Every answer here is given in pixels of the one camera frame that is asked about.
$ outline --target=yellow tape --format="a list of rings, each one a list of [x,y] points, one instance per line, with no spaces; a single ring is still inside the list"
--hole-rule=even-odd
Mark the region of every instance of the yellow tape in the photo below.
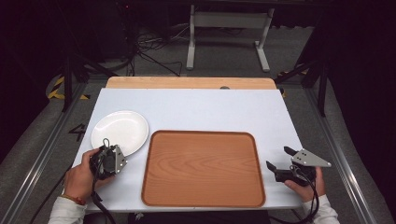
[[[286,75],[288,72],[289,72],[289,71],[287,71],[287,72],[280,72],[280,73],[277,74],[277,75],[278,75],[279,77],[281,77],[281,76],[283,76],[283,75]],[[306,75],[306,73],[308,73],[308,69],[304,70],[303,72],[299,73],[298,75],[304,76],[304,75]]]
[[[62,83],[64,83],[64,77],[59,77],[52,88],[52,92],[49,93],[48,96],[49,99],[56,98],[56,99],[64,100],[64,94],[58,93],[58,90],[61,87]],[[80,100],[89,100],[90,98],[91,98],[90,95],[81,95],[81,97],[79,97]]]

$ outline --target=person's left hand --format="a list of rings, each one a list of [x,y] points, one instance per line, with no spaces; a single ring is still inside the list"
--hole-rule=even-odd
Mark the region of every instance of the person's left hand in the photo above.
[[[85,152],[82,155],[81,164],[66,172],[66,175],[64,176],[65,195],[73,198],[80,198],[84,201],[90,197],[93,181],[93,174],[90,169],[90,158],[98,151],[99,148]],[[96,182],[95,188],[97,189],[107,184],[113,180],[114,177],[115,176],[111,176],[105,180],[98,180]]]

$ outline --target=metal rail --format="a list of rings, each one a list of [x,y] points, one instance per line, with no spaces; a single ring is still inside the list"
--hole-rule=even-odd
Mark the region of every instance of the metal rail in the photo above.
[[[65,112],[63,112],[56,121],[55,127],[50,133],[47,142],[41,149],[41,152],[35,160],[34,165],[30,169],[25,180],[23,181],[20,190],[18,191],[6,214],[1,220],[1,224],[12,224],[16,222],[22,208],[26,204],[26,201],[29,199],[29,196],[33,191],[35,184],[38,181],[38,178],[41,176],[48,160],[50,159],[50,155],[52,154],[52,151],[56,146],[56,142],[61,134],[62,129],[64,128],[64,125],[66,124],[74,107],[78,102],[78,100],[76,99],[78,99],[79,96],[83,93],[85,86],[86,85],[83,83],[76,84],[76,90],[73,94],[74,100],[72,101],[69,108]]]
[[[316,119],[318,120],[319,126],[325,134],[326,140],[330,145],[330,152],[332,154],[332,158],[334,159],[334,164],[337,167],[338,173],[341,176],[341,179],[344,182],[346,187],[346,191],[350,197],[350,200],[355,207],[357,215],[361,221],[361,223],[367,224],[376,224],[375,218],[370,210],[370,207],[366,200],[364,199],[363,193],[361,192],[361,188],[352,173],[352,170],[347,163],[347,159],[344,155],[343,150],[337,144],[332,136],[332,129],[329,125],[329,122],[326,118],[323,118],[320,115],[317,107],[317,97],[312,89],[305,89],[306,97],[308,98],[309,104],[312,109],[315,111]]]

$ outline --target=white cloth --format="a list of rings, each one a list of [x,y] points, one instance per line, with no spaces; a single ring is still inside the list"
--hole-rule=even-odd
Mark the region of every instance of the white cloth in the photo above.
[[[303,209],[306,214],[308,214],[311,210],[311,203],[303,203]],[[327,198],[326,194],[319,197],[319,210],[314,216],[314,223],[315,224],[336,224],[340,223],[337,219],[338,214],[335,212],[334,209],[330,206],[329,199]]]
[[[75,202],[58,197],[52,206],[49,216],[49,224],[82,224],[87,205],[79,205]]]

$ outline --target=hand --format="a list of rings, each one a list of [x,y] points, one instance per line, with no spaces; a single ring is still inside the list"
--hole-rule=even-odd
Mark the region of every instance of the hand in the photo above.
[[[93,174],[90,169],[90,158],[98,151],[99,148],[85,152],[82,154],[81,164],[66,172],[64,176],[64,194],[73,198],[79,197],[84,201],[90,197],[93,181]],[[98,180],[95,184],[95,188],[98,189],[113,179],[114,176],[105,180]]]
[[[318,196],[320,197],[326,194],[326,190],[324,186],[323,173],[320,167],[316,167],[316,171],[317,178],[315,179],[315,188],[317,190]],[[286,180],[285,185],[298,193],[303,203],[309,202],[314,198],[314,191],[312,190],[310,185],[302,187],[291,180]]]

